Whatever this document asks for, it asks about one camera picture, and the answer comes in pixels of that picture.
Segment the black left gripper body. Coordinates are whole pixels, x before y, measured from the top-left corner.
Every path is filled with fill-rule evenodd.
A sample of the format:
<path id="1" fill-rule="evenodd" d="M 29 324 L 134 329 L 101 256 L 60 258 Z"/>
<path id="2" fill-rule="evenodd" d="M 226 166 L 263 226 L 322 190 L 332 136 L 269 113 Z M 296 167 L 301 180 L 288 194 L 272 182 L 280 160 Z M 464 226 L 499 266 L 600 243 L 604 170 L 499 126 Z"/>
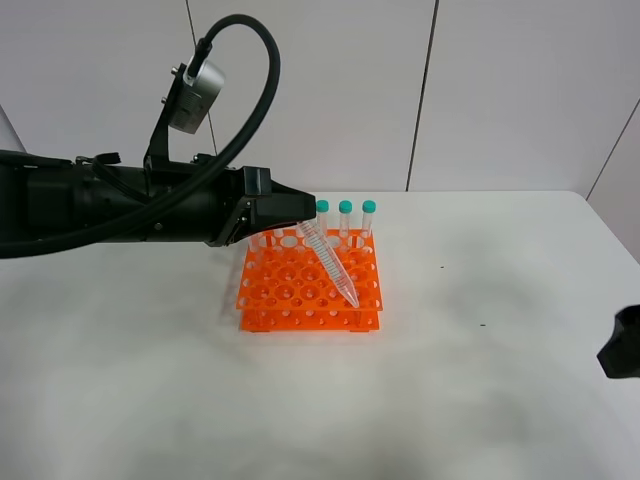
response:
<path id="1" fill-rule="evenodd" d="M 225 169 L 213 182 L 210 237 L 206 244 L 223 247 L 253 234 L 255 204 L 272 195 L 269 168 L 245 166 Z"/>

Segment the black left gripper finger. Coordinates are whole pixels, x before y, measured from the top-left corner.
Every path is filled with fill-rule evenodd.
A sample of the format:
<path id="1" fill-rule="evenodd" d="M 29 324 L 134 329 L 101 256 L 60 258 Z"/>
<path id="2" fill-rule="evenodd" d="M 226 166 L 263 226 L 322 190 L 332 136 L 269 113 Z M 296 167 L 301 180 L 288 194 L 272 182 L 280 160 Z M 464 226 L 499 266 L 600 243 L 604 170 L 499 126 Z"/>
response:
<path id="1" fill-rule="evenodd" d="M 252 202 L 252 232 L 287 228 L 316 217 L 314 195 L 271 183 L 271 193 L 261 195 Z"/>

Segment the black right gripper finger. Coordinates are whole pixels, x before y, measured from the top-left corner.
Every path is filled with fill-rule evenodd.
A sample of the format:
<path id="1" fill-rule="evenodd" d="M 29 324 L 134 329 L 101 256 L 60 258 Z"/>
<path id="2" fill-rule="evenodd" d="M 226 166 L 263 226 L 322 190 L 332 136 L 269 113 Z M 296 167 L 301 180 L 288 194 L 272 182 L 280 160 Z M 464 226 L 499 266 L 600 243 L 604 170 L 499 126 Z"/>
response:
<path id="1" fill-rule="evenodd" d="M 605 375 L 610 379 L 639 377 L 639 314 L 639 305 L 620 310 L 614 317 L 611 337 L 597 354 Z"/>

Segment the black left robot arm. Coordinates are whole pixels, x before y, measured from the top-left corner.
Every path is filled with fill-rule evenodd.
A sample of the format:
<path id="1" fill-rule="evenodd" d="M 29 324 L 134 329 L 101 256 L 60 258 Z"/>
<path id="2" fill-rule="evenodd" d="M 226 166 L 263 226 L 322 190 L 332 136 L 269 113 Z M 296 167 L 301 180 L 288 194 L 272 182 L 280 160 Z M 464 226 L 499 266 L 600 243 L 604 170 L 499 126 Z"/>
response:
<path id="1" fill-rule="evenodd" d="M 1 153 L 1 256 L 58 253 L 95 243 L 196 242 L 229 246 L 316 215 L 313 195 L 279 184 L 267 168 L 224 169 L 162 212 L 141 211 L 203 170 L 123 166 L 115 153 L 74 161 Z"/>

